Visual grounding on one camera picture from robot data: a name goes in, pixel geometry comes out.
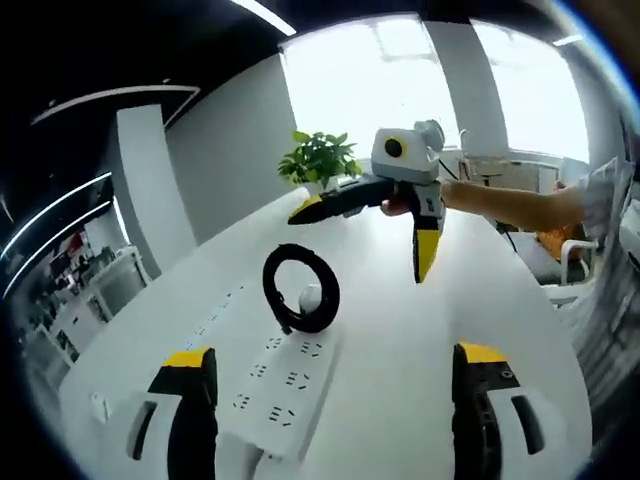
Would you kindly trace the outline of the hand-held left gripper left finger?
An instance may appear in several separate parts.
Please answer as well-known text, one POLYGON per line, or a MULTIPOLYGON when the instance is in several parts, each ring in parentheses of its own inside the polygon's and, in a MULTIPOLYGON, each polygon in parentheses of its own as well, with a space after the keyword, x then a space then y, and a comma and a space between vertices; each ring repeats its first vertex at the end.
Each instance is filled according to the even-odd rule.
POLYGON ((124 477, 213 479, 217 404, 215 350, 170 355, 124 404, 124 477))

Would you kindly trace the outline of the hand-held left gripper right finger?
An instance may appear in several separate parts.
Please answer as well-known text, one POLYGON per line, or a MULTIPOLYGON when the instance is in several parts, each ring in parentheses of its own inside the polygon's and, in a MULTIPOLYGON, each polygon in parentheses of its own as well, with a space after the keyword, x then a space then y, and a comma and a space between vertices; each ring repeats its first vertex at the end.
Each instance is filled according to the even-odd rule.
POLYGON ((531 396, 496 349, 453 349, 452 432, 456 479, 516 479, 546 442, 531 396))

